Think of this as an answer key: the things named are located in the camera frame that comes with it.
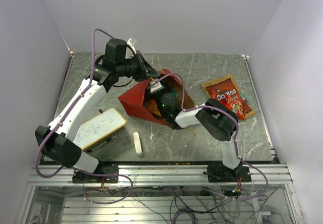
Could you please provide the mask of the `teal snack packet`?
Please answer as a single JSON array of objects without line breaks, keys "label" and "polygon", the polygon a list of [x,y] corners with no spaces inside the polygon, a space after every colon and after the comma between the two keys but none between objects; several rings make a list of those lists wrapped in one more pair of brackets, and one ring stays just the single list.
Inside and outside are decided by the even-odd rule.
[{"label": "teal snack packet", "polygon": [[174,88],[171,88],[170,94],[174,97],[174,99],[177,99],[179,97],[179,93]]}]

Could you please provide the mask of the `red paper bag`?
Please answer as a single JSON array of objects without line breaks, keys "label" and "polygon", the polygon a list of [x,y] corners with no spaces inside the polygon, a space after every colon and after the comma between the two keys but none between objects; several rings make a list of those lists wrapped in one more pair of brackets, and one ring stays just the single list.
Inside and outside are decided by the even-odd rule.
[{"label": "red paper bag", "polygon": [[[164,89],[151,94],[149,83],[152,80],[144,80],[122,94],[119,101],[129,116],[165,125],[173,130],[182,129],[175,118],[182,109],[193,108],[194,101],[178,76],[167,69],[162,69],[159,73],[161,76],[168,75],[160,81]],[[170,94],[171,88],[179,93],[177,99]]]}]

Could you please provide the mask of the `red yellow snack packet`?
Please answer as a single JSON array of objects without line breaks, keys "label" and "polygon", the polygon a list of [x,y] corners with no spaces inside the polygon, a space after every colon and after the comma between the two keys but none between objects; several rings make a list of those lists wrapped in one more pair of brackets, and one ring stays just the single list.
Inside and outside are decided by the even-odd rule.
[{"label": "red yellow snack packet", "polygon": [[226,107],[239,119],[246,120],[246,103],[239,94],[225,95]]}]

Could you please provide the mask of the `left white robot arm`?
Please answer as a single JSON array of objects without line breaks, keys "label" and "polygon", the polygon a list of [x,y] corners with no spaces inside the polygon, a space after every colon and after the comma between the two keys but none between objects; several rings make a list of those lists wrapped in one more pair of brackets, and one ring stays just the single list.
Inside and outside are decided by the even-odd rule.
[{"label": "left white robot arm", "polygon": [[59,163],[61,167],[83,172],[91,182],[98,182],[103,175],[98,159],[84,152],[75,139],[84,117],[121,77],[141,82],[159,77],[159,73],[135,49],[135,38],[128,41],[112,38],[106,43],[105,53],[92,59],[90,74],[85,76],[71,101],[47,126],[38,126],[35,131],[38,150],[35,170],[43,178],[52,178],[57,173],[45,175],[40,172],[42,155]]}]

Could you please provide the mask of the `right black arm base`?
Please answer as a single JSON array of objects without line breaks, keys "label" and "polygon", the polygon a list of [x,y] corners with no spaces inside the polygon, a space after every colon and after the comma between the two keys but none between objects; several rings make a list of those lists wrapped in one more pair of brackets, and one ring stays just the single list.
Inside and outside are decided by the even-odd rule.
[{"label": "right black arm base", "polygon": [[208,165],[203,174],[208,177],[210,183],[251,182],[250,170],[242,164],[232,170],[222,163],[216,162],[213,165]]}]

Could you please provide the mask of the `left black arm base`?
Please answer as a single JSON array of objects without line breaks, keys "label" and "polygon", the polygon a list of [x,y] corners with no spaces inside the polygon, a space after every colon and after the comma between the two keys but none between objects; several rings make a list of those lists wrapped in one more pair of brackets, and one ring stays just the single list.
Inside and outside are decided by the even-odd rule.
[{"label": "left black arm base", "polygon": [[86,174],[85,171],[74,171],[72,182],[74,184],[92,183],[117,183],[119,168],[115,165],[100,165],[94,173]]}]

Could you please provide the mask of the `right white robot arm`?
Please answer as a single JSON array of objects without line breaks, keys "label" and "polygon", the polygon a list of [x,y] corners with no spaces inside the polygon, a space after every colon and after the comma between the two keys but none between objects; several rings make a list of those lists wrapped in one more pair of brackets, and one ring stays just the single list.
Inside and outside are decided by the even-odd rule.
[{"label": "right white robot arm", "polygon": [[222,173],[219,178],[234,181],[240,176],[242,161],[237,146],[238,116],[219,101],[210,98],[191,109],[180,109],[171,93],[156,99],[157,108],[168,126],[174,130],[201,124],[216,140],[222,152]]}]

